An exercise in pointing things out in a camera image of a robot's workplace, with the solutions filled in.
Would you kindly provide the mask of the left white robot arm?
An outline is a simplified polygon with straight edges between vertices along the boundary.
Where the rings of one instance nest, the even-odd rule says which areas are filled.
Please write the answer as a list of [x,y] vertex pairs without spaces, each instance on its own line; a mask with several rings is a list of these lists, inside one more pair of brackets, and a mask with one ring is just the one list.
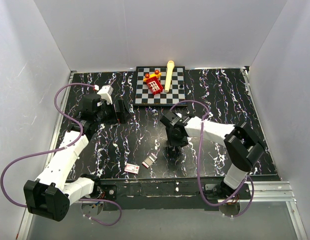
[[125,124],[131,115],[122,99],[111,104],[106,97],[90,93],[83,97],[73,117],[76,122],[67,129],[60,144],[62,150],[55,153],[36,180],[28,180],[23,187],[28,212],[57,222],[74,202],[83,197],[96,200],[102,195],[97,176],[82,174],[66,184],[67,177],[101,124]]

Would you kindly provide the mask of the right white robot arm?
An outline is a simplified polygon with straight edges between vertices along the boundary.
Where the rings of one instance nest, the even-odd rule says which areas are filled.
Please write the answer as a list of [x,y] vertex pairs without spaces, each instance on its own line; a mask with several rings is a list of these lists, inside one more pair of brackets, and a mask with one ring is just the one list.
[[238,195],[241,182],[266,150],[265,143],[247,122],[237,125],[222,124],[201,120],[193,115],[178,115],[172,111],[162,116],[160,122],[165,126],[168,144],[171,147],[187,146],[190,137],[202,137],[226,147],[231,166],[220,183],[218,194],[227,199]]

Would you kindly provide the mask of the red white staple box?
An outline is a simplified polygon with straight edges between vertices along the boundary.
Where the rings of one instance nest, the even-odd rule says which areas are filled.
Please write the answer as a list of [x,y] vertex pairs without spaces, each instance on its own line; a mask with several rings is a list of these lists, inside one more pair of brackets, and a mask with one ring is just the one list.
[[138,165],[134,165],[130,163],[127,163],[124,168],[125,172],[136,174],[136,175],[139,173],[139,170],[140,170],[140,167]]

